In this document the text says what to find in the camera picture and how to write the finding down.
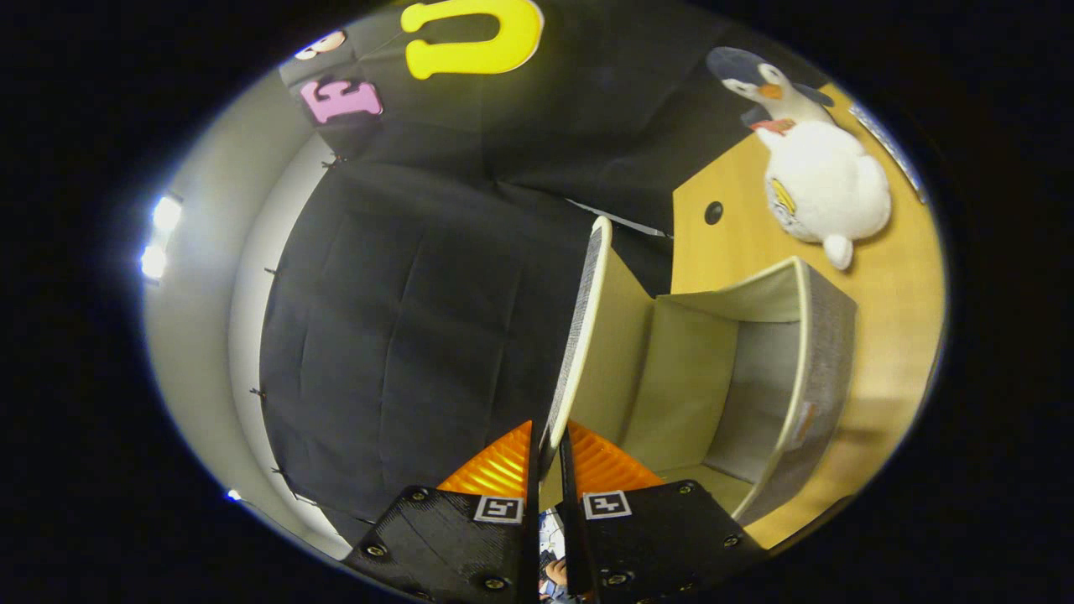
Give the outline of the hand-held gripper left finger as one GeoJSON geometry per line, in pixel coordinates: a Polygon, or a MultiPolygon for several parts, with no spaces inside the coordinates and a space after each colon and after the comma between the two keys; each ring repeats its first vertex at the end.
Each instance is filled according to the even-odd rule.
{"type": "Polygon", "coordinates": [[[407,486],[345,558],[413,603],[534,603],[537,428],[522,422],[437,487],[407,486]]]}

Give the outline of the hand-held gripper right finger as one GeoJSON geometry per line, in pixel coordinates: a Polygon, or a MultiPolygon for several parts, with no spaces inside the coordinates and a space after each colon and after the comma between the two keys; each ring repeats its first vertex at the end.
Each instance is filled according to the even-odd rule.
{"type": "Polygon", "coordinates": [[[769,553],[693,478],[665,481],[568,422],[558,444],[569,590],[590,603],[701,603],[769,553]]]}

